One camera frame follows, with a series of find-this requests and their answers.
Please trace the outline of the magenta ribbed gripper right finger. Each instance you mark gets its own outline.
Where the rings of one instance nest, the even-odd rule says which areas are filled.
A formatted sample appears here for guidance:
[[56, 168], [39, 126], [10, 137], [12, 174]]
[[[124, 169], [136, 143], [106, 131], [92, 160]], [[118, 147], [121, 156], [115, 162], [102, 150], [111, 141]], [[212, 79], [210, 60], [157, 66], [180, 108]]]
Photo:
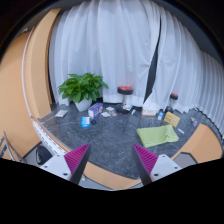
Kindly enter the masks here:
[[132, 156], [136, 163], [142, 184], [150, 184], [152, 182], [150, 175], [158, 160], [158, 156], [137, 144], [132, 145]]

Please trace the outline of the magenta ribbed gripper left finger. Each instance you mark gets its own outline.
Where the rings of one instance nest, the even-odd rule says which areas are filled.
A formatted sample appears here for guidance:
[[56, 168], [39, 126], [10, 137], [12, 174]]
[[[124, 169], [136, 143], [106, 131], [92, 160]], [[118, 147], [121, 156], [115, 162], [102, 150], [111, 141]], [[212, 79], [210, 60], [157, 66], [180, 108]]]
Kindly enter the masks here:
[[91, 152], [90, 144], [80, 146], [69, 153], [64, 158], [71, 172], [70, 181], [78, 184], [84, 172], [86, 163], [88, 162]]

